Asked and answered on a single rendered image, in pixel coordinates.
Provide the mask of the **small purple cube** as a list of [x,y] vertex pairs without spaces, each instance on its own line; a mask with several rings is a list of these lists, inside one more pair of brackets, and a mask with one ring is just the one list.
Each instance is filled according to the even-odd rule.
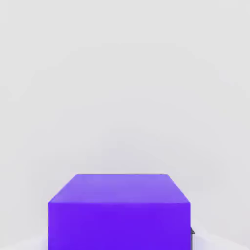
[[190,212],[166,174],[78,174],[48,202],[48,250],[191,250]]

